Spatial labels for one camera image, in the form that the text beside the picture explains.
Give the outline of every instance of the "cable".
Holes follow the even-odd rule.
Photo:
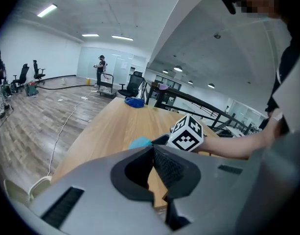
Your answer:
[[[62,87],[62,88],[44,88],[41,86],[36,86],[36,88],[41,88],[41,89],[45,89],[45,90],[61,90],[61,89],[67,89],[67,88],[73,88],[73,87],[81,87],[81,86],[94,86],[94,85],[73,85],[73,86],[67,86],[67,87]]]
[[[14,108],[13,108],[13,106],[11,106],[11,104],[9,103],[9,106],[12,108],[12,112],[3,120],[3,122],[1,123],[1,125],[0,125],[0,128],[2,127],[2,125],[5,123],[5,121],[9,118],[9,116],[10,115],[12,115],[13,114],[13,112],[14,112]]]
[[[51,158],[50,158],[50,164],[49,164],[49,166],[48,166],[48,174],[47,174],[47,176],[49,176],[50,173],[51,173],[51,165],[52,165],[52,161],[53,161],[53,156],[54,156],[54,152],[55,152],[55,147],[56,147],[56,144],[57,144],[58,139],[59,139],[59,137],[60,137],[60,134],[62,133],[62,131],[63,131],[65,125],[67,124],[67,121],[69,120],[69,118],[70,118],[70,117],[72,116],[72,114],[74,114],[75,111],[77,110],[76,107],[77,107],[79,104],[83,104],[83,103],[85,103],[85,102],[87,102],[87,101],[88,101],[88,100],[83,101],[83,102],[79,102],[78,104],[76,104],[76,105],[74,106],[75,110],[74,110],[74,111],[69,115],[69,117],[66,119],[66,121],[65,121],[65,123],[64,123],[64,125],[63,125],[63,127],[62,127],[62,129],[61,129],[61,131],[60,131],[59,134],[57,135],[57,139],[56,139],[56,141],[55,141],[54,148],[53,148],[53,151],[52,151],[52,154],[51,154]]]

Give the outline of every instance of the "office chair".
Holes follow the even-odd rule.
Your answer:
[[[143,81],[144,81],[143,77],[132,74],[130,76],[127,89],[124,90],[124,84],[120,84],[121,90],[118,90],[118,92],[125,97],[137,96],[139,94],[139,87]]]
[[[41,81],[41,78],[45,76],[45,74],[43,74],[43,71],[45,69],[38,69],[38,64],[37,64],[37,60],[33,60],[33,68],[34,68],[34,79],[38,80],[38,83],[42,82],[43,84],[45,83],[45,81]]]
[[[140,71],[134,71],[134,75],[136,75],[136,76],[142,76],[142,72],[140,72]]]
[[[13,82],[11,83],[11,90],[13,92],[17,92],[17,87],[16,87],[16,83],[18,83],[18,85],[23,85],[26,82],[26,75],[27,72],[29,70],[28,64],[24,64],[23,68],[22,68],[22,72],[19,76],[19,79],[16,79],[17,75],[13,75],[15,77],[15,79],[13,80]]]

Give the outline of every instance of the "blue object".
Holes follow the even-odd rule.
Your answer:
[[[144,100],[140,98],[129,97],[125,99],[125,103],[134,108],[142,108]]]
[[[140,137],[135,139],[130,146],[128,147],[128,149],[135,149],[135,148],[139,148],[142,146],[147,146],[147,145],[151,145],[151,140],[147,139],[146,137]]]

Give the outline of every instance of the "vent slot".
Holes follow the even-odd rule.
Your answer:
[[[242,169],[232,167],[229,165],[224,165],[224,164],[218,166],[218,169],[229,172],[229,173],[237,174],[237,175],[240,175],[242,173]]]
[[[60,228],[83,193],[81,189],[70,187],[41,219],[57,229]]]

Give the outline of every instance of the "white cube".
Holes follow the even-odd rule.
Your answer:
[[[187,114],[176,123],[167,145],[185,151],[192,151],[202,143],[203,126]]]

